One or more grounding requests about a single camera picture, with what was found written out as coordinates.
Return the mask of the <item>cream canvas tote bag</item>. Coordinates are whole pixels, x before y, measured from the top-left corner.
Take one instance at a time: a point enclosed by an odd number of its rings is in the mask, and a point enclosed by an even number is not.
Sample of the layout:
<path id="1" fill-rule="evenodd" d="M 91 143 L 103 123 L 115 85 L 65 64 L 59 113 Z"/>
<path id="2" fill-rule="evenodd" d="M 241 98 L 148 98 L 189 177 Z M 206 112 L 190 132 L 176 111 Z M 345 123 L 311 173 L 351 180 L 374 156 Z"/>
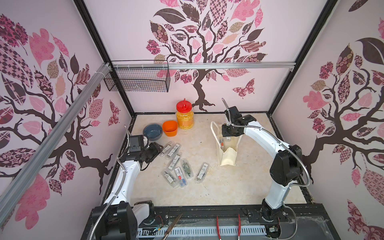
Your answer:
<path id="1" fill-rule="evenodd" d="M 240 137 L 224 137 L 222 134 L 222 127 L 218 126 L 214 121 L 211 122 L 210 128 L 216 141 L 218 165 L 221 166 L 235 166 L 238 155 L 238 148 L 242 139 Z M 225 147 L 221 149 L 219 138 L 225 138 Z"/>

